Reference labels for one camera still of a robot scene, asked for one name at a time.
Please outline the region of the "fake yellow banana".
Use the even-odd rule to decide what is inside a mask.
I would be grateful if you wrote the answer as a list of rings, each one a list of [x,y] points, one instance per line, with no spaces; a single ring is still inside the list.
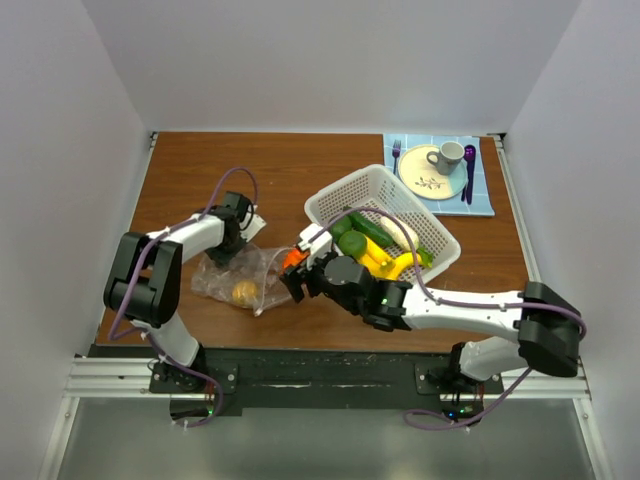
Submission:
[[[384,279],[398,280],[403,272],[414,265],[414,256],[411,252],[406,252],[381,268]]]
[[[365,239],[365,252],[357,258],[357,261],[372,275],[386,278],[395,267],[394,259],[369,237],[365,236]]]

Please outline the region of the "clear zip top bag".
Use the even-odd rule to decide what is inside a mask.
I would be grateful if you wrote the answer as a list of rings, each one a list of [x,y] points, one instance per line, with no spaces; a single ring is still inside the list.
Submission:
[[[279,279],[291,247],[245,246],[227,266],[219,267],[203,255],[191,278],[191,291],[226,304],[249,309],[258,317],[292,300]]]

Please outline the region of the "fake yellow lemon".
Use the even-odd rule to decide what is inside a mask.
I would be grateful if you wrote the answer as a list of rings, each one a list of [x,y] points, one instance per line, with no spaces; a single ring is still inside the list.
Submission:
[[[258,286],[254,281],[241,280],[232,289],[232,302],[243,308],[252,308],[257,301],[258,293]]]

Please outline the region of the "fake orange fruit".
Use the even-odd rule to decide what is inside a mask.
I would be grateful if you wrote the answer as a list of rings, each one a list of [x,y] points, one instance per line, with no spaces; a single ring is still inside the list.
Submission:
[[[297,267],[306,260],[308,255],[308,251],[302,251],[299,248],[291,249],[283,260],[282,270],[286,271],[289,267]]]

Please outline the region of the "fake green bell pepper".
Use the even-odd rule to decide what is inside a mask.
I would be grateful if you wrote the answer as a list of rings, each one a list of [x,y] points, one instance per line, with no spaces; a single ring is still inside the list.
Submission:
[[[359,231],[349,230],[338,240],[338,248],[344,255],[358,259],[367,251],[366,236]]]

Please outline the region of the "fake green cucumber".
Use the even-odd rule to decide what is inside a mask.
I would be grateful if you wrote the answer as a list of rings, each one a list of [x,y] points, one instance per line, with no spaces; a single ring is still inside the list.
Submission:
[[[360,212],[347,215],[354,230],[364,234],[381,248],[390,248],[394,245],[393,238],[378,224],[369,220]]]

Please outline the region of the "fake white radish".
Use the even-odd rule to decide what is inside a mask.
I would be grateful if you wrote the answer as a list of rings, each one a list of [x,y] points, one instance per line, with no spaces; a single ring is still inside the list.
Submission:
[[[404,252],[409,252],[411,246],[414,246],[415,249],[420,247],[418,234],[405,222],[399,219],[391,220],[387,217],[381,217],[379,223]]]

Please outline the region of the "fake green lime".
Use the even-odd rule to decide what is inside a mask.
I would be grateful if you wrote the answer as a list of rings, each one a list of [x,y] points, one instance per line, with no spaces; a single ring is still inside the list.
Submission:
[[[340,238],[353,229],[351,219],[348,215],[345,215],[337,219],[333,225],[329,228],[329,232],[335,242],[338,242]]]

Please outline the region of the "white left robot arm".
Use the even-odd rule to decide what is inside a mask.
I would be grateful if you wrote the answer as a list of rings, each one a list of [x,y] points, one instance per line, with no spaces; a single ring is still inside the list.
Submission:
[[[105,307],[116,313],[109,331],[127,319],[156,351],[160,379],[185,392],[212,385],[201,344],[178,314],[182,267],[205,253],[226,266],[264,223],[243,194],[227,192],[220,205],[208,206],[186,220],[156,232],[127,232],[120,240],[104,289]]]

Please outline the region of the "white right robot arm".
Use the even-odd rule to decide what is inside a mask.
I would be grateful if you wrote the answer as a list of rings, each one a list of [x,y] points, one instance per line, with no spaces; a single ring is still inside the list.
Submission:
[[[324,295],[375,329],[453,329],[485,335],[453,346],[449,363],[427,372],[429,382],[459,393],[492,376],[528,367],[559,378],[578,373],[585,324],[553,290],[530,282],[522,291],[475,294],[429,290],[383,280],[335,252],[288,254],[280,275],[294,301]]]

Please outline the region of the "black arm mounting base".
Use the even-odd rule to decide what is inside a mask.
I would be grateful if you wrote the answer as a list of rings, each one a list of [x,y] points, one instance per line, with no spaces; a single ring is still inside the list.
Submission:
[[[206,348],[196,364],[223,392],[221,408],[204,380],[152,361],[150,391],[170,394],[173,419],[247,409],[452,409],[460,396],[500,394],[501,378],[449,378],[447,354],[300,349]]]

